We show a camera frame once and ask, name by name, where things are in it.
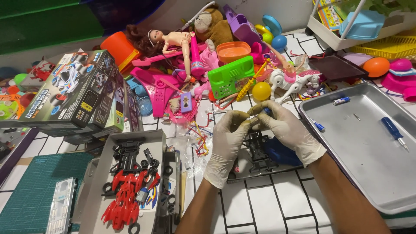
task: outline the dark tray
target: dark tray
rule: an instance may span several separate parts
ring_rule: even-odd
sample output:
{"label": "dark tray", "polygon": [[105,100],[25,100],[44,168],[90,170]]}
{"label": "dark tray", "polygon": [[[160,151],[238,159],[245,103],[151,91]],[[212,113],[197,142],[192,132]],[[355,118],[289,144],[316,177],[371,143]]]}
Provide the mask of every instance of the dark tray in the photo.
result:
{"label": "dark tray", "polygon": [[320,71],[328,81],[346,81],[351,78],[365,79],[368,77],[366,70],[337,54],[322,57],[323,55],[314,55],[309,58],[309,66]]}

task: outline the green cutting mat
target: green cutting mat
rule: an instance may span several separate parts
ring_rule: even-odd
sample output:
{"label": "green cutting mat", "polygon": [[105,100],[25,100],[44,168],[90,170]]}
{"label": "green cutting mat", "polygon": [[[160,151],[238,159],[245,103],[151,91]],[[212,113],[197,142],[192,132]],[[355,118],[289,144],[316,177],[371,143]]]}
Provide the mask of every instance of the green cutting mat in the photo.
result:
{"label": "green cutting mat", "polygon": [[[44,233],[56,182],[75,177],[79,185],[92,155],[87,153],[36,156],[0,214],[0,233]],[[72,225],[78,231],[79,225]]]}

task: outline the small purple box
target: small purple box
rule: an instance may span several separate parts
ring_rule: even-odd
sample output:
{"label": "small purple box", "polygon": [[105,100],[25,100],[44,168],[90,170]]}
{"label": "small purple box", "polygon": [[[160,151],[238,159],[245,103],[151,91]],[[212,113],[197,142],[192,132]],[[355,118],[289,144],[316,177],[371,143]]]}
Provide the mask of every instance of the small purple box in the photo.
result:
{"label": "small purple box", "polygon": [[192,95],[191,92],[181,94],[181,113],[186,113],[192,110]]}

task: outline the blue screwdriver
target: blue screwdriver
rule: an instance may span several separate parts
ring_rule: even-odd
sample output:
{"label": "blue screwdriver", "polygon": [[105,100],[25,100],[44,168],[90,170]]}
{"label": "blue screwdriver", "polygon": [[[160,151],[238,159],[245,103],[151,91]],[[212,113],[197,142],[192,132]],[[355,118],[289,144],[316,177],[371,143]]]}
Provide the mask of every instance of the blue screwdriver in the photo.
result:
{"label": "blue screwdriver", "polygon": [[381,119],[381,122],[383,122],[384,126],[386,126],[387,130],[390,132],[393,138],[395,140],[398,140],[399,143],[407,150],[407,152],[409,152],[409,148],[407,147],[406,143],[404,143],[403,141],[403,135],[400,134],[399,130],[391,121],[391,119],[389,117],[384,117]]}

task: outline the green ball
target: green ball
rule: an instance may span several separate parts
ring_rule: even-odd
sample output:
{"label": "green ball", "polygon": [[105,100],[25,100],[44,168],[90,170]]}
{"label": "green ball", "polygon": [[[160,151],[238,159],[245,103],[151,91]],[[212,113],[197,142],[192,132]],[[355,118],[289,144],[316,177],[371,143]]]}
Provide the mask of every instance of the green ball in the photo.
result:
{"label": "green ball", "polygon": [[268,33],[263,33],[263,41],[265,42],[265,43],[267,43],[267,44],[271,44],[272,43],[272,40],[273,40],[273,36],[272,35],[270,35],[270,34],[268,34]]}
{"label": "green ball", "polygon": [[16,85],[19,85],[26,78],[26,76],[26,73],[17,74],[14,78]]}

